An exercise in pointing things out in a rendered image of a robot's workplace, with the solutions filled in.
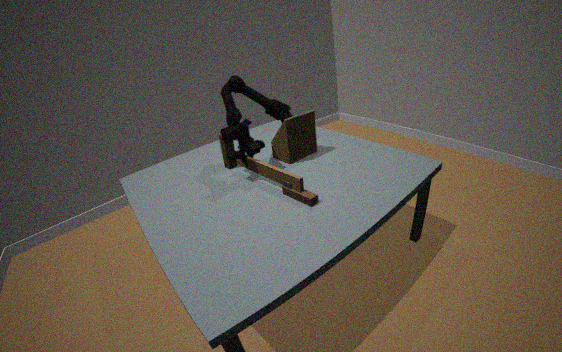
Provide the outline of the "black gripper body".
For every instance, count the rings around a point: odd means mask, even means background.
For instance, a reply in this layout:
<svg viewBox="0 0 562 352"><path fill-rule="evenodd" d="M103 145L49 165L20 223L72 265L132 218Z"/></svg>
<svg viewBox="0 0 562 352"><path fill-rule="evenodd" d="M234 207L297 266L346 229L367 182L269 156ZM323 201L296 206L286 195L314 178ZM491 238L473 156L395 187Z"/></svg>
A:
<svg viewBox="0 0 562 352"><path fill-rule="evenodd" d="M226 153L227 158L229 158L231 160L237 160L237 159L239 159L239 157L245 156L246 151L244 150L243 145L244 145L246 140L250 141L250 139L251 139L250 136L245 137L245 138L236 139L239 142L238 148L240 148L240 150L236 151L236 150L233 149L231 151L228 151Z"/></svg>

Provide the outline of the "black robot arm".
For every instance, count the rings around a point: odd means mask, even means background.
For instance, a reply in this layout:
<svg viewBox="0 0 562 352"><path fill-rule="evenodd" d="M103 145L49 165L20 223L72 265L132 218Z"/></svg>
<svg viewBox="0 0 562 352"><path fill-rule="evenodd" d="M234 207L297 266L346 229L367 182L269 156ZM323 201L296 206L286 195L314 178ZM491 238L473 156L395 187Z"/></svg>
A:
<svg viewBox="0 0 562 352"><path fill-rule="evenodd" d="M242 93L254 102L258 102L259 104L264 106L265 113L273 116L276 120L280 120L282 123L285 119L293 117L291 112L289 112L291 110L291 107L289 105L278 100L269 100L261 93L256 92L251 87L248 87L241 79L241 77L238 77L236 75L231 76L229 81L221 91L221 96L225 103L226 120L228 124L228 127L225 127L220 131L222 133L224 143L232 142L238 138L248 137L250 133L249 124L252 124L249 119L244 119L243 122L239 123L242 115L239 109L235 106L234 100L231 96L232 92ZM259 153L260 149L263 148L263 141L254 141L254 139L252 138L250 141L245 141L243 148L251 155L254 155L256 153Z"/></svg>

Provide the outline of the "long brown wooden rail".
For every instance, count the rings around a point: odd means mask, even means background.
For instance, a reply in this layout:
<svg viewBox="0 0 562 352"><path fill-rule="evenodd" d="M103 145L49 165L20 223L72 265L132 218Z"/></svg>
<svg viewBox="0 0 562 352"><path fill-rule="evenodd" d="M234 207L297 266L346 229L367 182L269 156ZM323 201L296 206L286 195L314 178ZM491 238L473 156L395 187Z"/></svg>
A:
<svg viewBox="0 0 562 352"><path fill-rule="evenodd" d="M278 167L272 166L260 160L254 159L249 156L246 157L246 160L247 160L248 167L246 167L243 164L240 158L237 159L237 165L242 166L248 170L251 170L257 174L260 174L282 185L283 185L283 180L289 182L291 183L291 189L296 190L300 193L304 191L303 177L290 173Z"/></svg>

